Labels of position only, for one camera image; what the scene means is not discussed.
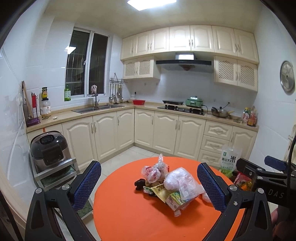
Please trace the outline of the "person's right hand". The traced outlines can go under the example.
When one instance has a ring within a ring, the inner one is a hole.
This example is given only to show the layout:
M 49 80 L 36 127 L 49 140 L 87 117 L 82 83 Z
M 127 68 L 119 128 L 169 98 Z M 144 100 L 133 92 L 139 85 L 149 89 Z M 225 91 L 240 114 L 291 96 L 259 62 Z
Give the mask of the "person's right hand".
M 271 213 L 273 240 L 295 240 L 295 208 L 278 206 Z

